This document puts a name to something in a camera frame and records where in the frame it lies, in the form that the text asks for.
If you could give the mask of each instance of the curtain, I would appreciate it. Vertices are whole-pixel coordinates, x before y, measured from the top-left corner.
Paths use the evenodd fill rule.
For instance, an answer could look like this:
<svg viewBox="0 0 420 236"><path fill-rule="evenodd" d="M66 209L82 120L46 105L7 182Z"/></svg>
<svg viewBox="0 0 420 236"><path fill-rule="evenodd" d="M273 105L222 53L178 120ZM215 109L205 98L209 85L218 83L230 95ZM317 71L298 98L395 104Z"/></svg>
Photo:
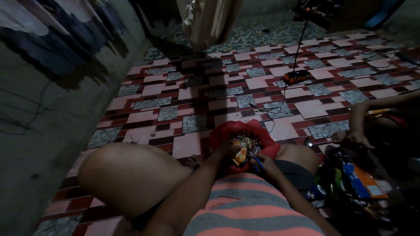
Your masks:
<svg viewBox="0 0 420 236"><path fill-rule="evenodd" d="M177 0L183 34L195 52L223 44L238 18L242 0Z"/></svg>
<svg viewBox="0 0 420 236"><path fill-rule="evenodd" d="M0 36L64 75L89 61L124 25L108 0L0 0Z"/></svg>

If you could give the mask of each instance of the dark shorts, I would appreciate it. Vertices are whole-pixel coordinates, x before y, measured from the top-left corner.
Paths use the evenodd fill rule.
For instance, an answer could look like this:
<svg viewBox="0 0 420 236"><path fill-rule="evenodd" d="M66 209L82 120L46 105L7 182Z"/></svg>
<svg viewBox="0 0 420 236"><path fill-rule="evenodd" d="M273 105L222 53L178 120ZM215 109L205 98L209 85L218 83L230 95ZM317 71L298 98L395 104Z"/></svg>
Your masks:
<svg viewBox="0 0 420 236"><path fill-rule="evenodd" d="M296 189L303 196L306 195L314 180L312 173L302 166L286 160L274 160L274 163L283 172L286 178L296 187ZM133 229L142 231L162 202L163 200L145 213L132 219L131 223L133 224Z"/></svg>

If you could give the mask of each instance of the tiled floor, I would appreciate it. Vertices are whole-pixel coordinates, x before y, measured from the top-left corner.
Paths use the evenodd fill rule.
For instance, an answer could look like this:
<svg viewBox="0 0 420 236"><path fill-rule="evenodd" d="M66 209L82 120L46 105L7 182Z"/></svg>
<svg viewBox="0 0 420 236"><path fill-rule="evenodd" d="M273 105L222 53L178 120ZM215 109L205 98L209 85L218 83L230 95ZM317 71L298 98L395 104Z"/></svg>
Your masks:
<svg viewBox="0 0 420 236"><path fill-rule="evenodd" d="M76 181L83 159L108 143L150 144L182 161L192 154L210 154L208 137L217 125L255 119L272 130L272 138L281 143L303 144L310 137L322 160L326 145L331 143L329 136L348 128L352 104L420 87L416 66L398 58L389 60L392 66L388 69L368 63L362 55L372 53L375 43L386 46L389 42L374 34L305 41L298 66L313 76L287 87L281 112L270 114L274 121L249 103L279 111L284 99L281 77L293 66L289 57L296 52L295 46L269 45L241 53L232 50L209 54L207 59L162 59L132 68L123 82L127 87L113 100L86 151L64 179L41 218L37 235L53 231L63 232L63 236L111 235L120 214L93 198ZM398 50L395 45L375 53L391 59Z"/></svg>

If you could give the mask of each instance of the person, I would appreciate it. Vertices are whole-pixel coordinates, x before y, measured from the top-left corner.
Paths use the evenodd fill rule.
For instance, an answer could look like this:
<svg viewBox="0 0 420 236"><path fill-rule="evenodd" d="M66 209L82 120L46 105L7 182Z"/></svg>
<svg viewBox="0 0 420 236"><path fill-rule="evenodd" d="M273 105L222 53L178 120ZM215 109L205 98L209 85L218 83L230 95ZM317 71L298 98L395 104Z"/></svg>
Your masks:
<svg viewBox="0 0 420 236"><path fill-rule="evenodd" d="M349 130L336 132L331 139L336 144L355 144L367 149L375 147L369 139L389 142L418 140L420 134L420 89L356 103L350 111ZM389 109L390 111L374 118L365 119L371 110Z"/></svg>
<svg viewBox="0 0 420 236"><path fill-rule="evenodd" d="M310 148L283 144L275 160L259 154L262 166L250 161L263 178L216 180L240 149L224 142L203 163L189 158L188 168L160 148L114 143L86 158L78 181L146 236L340 235L304 198L319 166Z"/></svg>

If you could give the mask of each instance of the gray speckled floor tile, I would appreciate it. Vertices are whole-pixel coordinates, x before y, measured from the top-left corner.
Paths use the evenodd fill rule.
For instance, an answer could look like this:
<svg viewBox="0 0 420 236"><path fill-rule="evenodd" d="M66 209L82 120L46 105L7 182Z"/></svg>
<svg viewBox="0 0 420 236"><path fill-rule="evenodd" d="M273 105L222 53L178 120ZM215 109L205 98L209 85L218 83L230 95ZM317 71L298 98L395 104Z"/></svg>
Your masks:
<svg viewBox="0 0 420 236"><path fill-rule="evenodd" d="M182 118L182 133L193 133L207 130L207 116L206 115L191 115Z"/></svg>
<svg viewBox="0 0 420 236"><path fill-rule="evenodd" d="M414 81L410 81L410 84L420 88L420 79L419 80L414 80Z"/></svg>
<svg viewBox="0 0 420 236"><path fill-rule="evenodd" d="M234 87L230 89L219 89L215 91L209 92L209 98L213 97L223 97L223 96L229 96L229 95L235 95L235 94L241 94L244 93L244 90L242 87Z"/></svg>
<svg viewBox="0 0 420 236"><path fill-rule="evenodd" d="M158 121L167 121L176 119L178 116L178 105L160 108L159 116L157 117Z"/></svg>
<svg viewBox="0 0 420 236"><path fill-rule="evenodd" d="M401 83L399 80L390 76L389 74L382 74L382 75L377 75L374 77L376 78L376 80L381 81L385 85L393 85L393 84Z"/></svg>
<svg viewBox="0 0 420 236"><path fill-rule="evenodd" d="M134 104L134 110L135 109L143 109L143 108L152 108L162 105L168 105L171 103L172 98L171 97L164 97L164 98L157 98L152 100L146 100L141 102L136 102Z"/></svg>
<svg viewBox="0 0 420 236"><path fill-rule="evenodd" d="M172 73L168 73L168 77L166 78L166 80L171 81L171 80L177 80L180 78L182 78L181 72L172 72Z"/></svg>
<svg viewBox="0 0 420 236"><path fill-rule="evenodd" d="M381 44L383 42L384 42L383 39L370 39L370 40L358 41L358 42L356 42L356 44L361 44L361 45L376 45L376 44Z"/></svg>
<svg viewBox="0 0 420 236"><path fill-rule="evenodd" d="M331 91L328 90L323 84L307 85L306 87L309 88L311 93L317 97L331 94Z"/></svg>
<svg viewBox="0 0 420 236"><path fill-rule="evenodd" d="M326 65L324 65L324 63L322 63L321 60L316 59L316 60L306 60L304 61L304 63L306 65L308 65L310 68L312 69L316 69L316 68L322 68L322 67L327 67Z"/></svg>
<svg viewBox="0 0 420 236"><path fill-rule="evenodd" d="M259 59L269 59L269 58L279 58L284 56L284 53L282 52L276 52L276 53L268 53L268 54L262 54L258 55Z"/></svg>
<svg viewBox="0 0 420 236"><path fill-rule="evenodd" d="M331 137L331 135L335 132L349 130L349 121L337 121L327 124L309 126L308 130L314 139L328 138Z"/></svg>
<svg viewBox="0 0 420 236"><path fill-rule="evenodd" d="M349 56L349 55L351 55L352 53L351 52L349 52L347 49L338 49L338 50L335 50L335 51L333 51L335 54L337 54L337 55L339 55L339 56L342 56L342 57L344 57L344 56Z"/></svg>
<svg viewBox="0 0 420 236"><path fill-rule="evenodd" d="M42 221L33 236L71 236L81 219L81 215Z"/></svg>
<svg viewBox="0 0 420 236"><path fill-rule="evenodd" d="M137 94L140 84L123 85L118 91L117 97Z"/></svg>
<svg viewBox="0 0 420 236"><path fill-rule="evenodd" d="M240 71L239 64L226 65L227 72Z"/></svg>
<svg viewBox="0 0 420 236"><path fill-rule="evenodd" d="M176 71L176 67L171 66L171 67L163 67L163 68L158 68L158 69L149 69L147 70L147 74L158 74L158 73L165 73L165 72L171 72L171 71Z"/></svg>
<svg viewBox="0 0 420 236"><path fill-rule="evenodd" d="M204 78L200 77L193 77L193 78L186 78L185 79L185 86L187 87L194 87L194 86L200 86L205 84Z"/></svg>
<svg viewBox="0 0 420 236"><path fill-rule="evenodd" d="M272 119L282 118L282 117L286 117L286 116L292 116L293 114L291 113L291 110L287 106L286 102L283 103L283 106L281 107L281 111L280 111L280 106L281 106L282 102L265 103L264 104L265 108L275 108L275 109L270 111L272 113L266 112L267 115L269 117L271 117Z"/></svg>
<svg viewBox="0 0 420 236"><path fill-rule="evenodd" d="M257 105L252 94L237 96L236 102L238 103L239 108L248 108L250 107L250 103L253 105Z"/></svg>
<svg viewBox="0 0 420 236"><path fill-rule="evenodd" d="M372 70L371 68L363 68L363 69L356 69L356 70L350 70L350 71L342 71L339 74L346 78L350 77L356 77L356 76L365 76L365 75L371 75L375 74L376 72Z"/></svg>
<svg viewBox="0 0 420 236"><path fill-rule="evenodd" d="M247 73L248 75L253 78L253 77L259 77L259 76L266 76L267 74L264 71L264 68L260 67L260 68L252 68L252 69L247 69Z"/></svg>
<svg viewBox="0 0 420 236"><path fill-rule="evenodd" d="M351 105L368 100L367 96L359 90L344 91L339 92L339 94Z"/></svg>
<svg viewBox="0 0 420 236"><path fill-rule="evenodd" d="M222 60L222 64L224 64L224 65L231 64L231 63L232 63L232 59Z"/></svg>
<svg viewBox="0 0 420 236"><path fill-rule="evenodd" d="M236 50L237 52L238 52L238 54L239 53L247 53L247 52L250 52L251 50L249 49L249 48L244 48L244 49L238 49L238 50Z"/></svg>
<svg viewBox="0 0 420 236"><path fill-rule="evenodd" d="M308 48L308 51L311 52L329 52L332 49L336 49L336 47L334 47L333 45L328 45L328 46L321 46L321 47L312 47L312 48Z"/></svg>
<svg viewBox="0 0 420 236"><path fill-rule="evenodd" d="M87 143L86 148L91 149L95 147L103 147L107 144L113 143L120 130L120 127L98 129Z"/></svg>
<svg viewBox="0 0 420 236"><path fill-rule="evenodd" d="M403 66L403 67L407 67L407 68L414 68L414 67L417 67L417 65L415 65L415 64L413 64L413 63L410 63L410 62L408 62L408 61L406 61L406 62L403 62L403 63L400 63L400 64L398 64L399 66Z"/></svg>
<svg viewBox="0 0 420 236"><path fill-rule="evenodd" d="M283 58L281 58L281 60L284 62L284 64L291 64L291 63L294 63L294 56L283 57Z"/></svg>

